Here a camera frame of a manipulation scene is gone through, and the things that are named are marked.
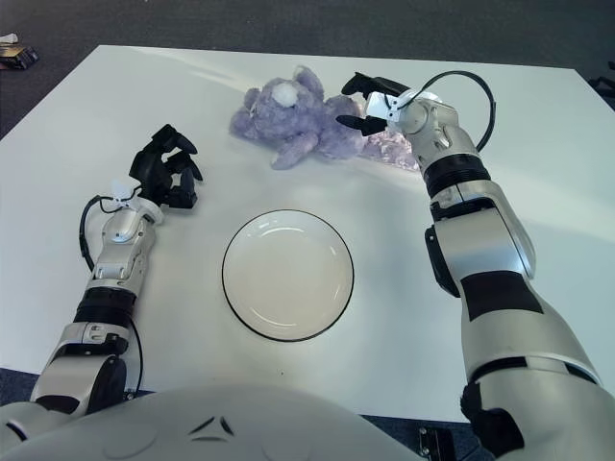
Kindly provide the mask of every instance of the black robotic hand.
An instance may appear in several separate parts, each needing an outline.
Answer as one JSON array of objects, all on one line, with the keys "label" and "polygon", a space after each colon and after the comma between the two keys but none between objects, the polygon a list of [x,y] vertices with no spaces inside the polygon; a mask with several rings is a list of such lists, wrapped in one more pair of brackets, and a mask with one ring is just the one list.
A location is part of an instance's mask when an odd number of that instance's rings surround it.
[{"label": "black robotic hand", "polygon": [[[367,99],[373,91],[390,94],[391,96],[399,96],[407,89],[409,89],[407,86],[385,79],[384,77],[372,78],[355,72],[355,76],[342,88],[342,94],[350,96],[351,94],[362,93],[363,98]],[[369,115],[365,118],[355,117],[353,115],[338,115],[335,120],[348,128],[360,130],[361,134],[364,136],[380,133],[386,129],[386,120],[378,117],[371,117]]]},{"label": "black robotic hand", "polygon": [[[162,161],[162,155],[174,149],[180,152]],[[152,141],[135,156],[130,176],[141,182],[139,197],[156,205],[192,208],[197,196],[194,180],[202,181],[199,168],[190,158],[196,147],[170,125],[164,125],[152,136]],[[180,174],[180,185],[173,185],[173,175]]]}]

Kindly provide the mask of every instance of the purple fluffy fabric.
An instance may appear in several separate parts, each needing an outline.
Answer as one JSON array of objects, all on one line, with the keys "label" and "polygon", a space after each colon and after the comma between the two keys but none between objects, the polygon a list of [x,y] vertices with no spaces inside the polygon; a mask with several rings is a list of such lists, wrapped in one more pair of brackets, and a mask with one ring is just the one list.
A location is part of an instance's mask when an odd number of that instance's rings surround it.
[{"label": "purple fluffy fabric", "polygon": [[342,114],[361,116],[359,105],[343,95],[325,101],[324,94],[318,77],[299,66],[292,80],[276,78],[262,89],[249,89],[233,116],[231,133],[272,145],[277,155],[271,166],[280,170],[310,153],[332,159],[363,156],[412,169],[406,166],[413,159],[402,136],[363,137],[335,121]]}]

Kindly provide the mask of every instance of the silver robot arm segment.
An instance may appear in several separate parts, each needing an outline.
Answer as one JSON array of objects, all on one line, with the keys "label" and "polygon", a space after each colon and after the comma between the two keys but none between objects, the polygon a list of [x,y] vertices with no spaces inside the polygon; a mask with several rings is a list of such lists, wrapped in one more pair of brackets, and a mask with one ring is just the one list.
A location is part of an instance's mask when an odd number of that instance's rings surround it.
[{"label": "silver robot arm segment", "polygon": [[[180,152],[162,160],[176,148]],[[64,328],[37,380],[31,401],[2,407],[0,455],[58,425],[124,400],[127,371],[120,356],[131,338],[129,328],[134,325],[135,301],[154,244],[154,226],[162,222],[162,204],[194,206],[194,179],[202,180],[190,159],[196,153],[190,141],[165,125],[136,154],[130,171],[132,184],[114,182],[113,198],[96,196],[86,206],[80,245],[91,277],[73,322]],[[174,174],[181,175],[179,185],[173,185]],[[114,208],[107,211],[112,217],[103,227],[103,248],[93,264],[85,219],[91,206],[101,203],[102,208],[102,200],[111,201]]]},{"label": "silver robot arm segment", "polygon": [[435,278],[462,301],[461,409],[483,446],[506,461],[613,459],[615,400],[570,327],[530,285],[531,240],[456,110],[378,79],[357,74],[345,87],[372,91],[365,121],[338,120],[364,134],[385,120],[412,145],[430,195],[425,237]]}]

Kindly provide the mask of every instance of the table surface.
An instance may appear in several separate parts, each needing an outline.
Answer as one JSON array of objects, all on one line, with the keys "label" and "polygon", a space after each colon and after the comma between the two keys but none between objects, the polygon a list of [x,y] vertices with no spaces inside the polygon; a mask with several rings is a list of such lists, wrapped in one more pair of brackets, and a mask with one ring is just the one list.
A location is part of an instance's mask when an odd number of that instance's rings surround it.
[{"label": "table surface", "polygon": [[[113,46],[98,47],[0,142],[0,366],[40,372],[86,286],[77,241],[84,204],[108,193],[111,179],[126,175],[135,153],[170,123],[198,147],[206,181],[192,211],[168,210],[157,229],[135,314],[144,388],[275,382],[362,414],[463,421],[460,305],[433,280],[420,177],[360,158],[309,158],[277,172],[269,150],[228,134],[244,91],[291,76],[298,64],[321,77],[328,96],[354,71],[414,87],[450,69],[482,75],[498,101],[483,161],[533,239],[534,286],[615,392],[615,114],[575,71]],[[434,91],[478,140],[487,121],[480,89],[450,77]],[[221,286],[234,233],[280,208],[331,223],[356,269],[340,320],[294,344],[249,331]],[[96,255],[107,216],[91,214]],[[135,348],[126,360],[134,382]]]}]

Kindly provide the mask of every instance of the white plate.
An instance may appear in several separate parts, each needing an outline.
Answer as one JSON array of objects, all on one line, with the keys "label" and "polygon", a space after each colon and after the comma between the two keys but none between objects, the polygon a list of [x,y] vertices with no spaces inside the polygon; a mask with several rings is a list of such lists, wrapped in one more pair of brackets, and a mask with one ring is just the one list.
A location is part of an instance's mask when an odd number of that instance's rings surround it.
[{"label": "white plate", "polygon": [[341,316],[355,275],[342,237],[302,211],[262,214],[231,240],[222,263],[224,292],[252,331],[278,341],[302,341]]}]

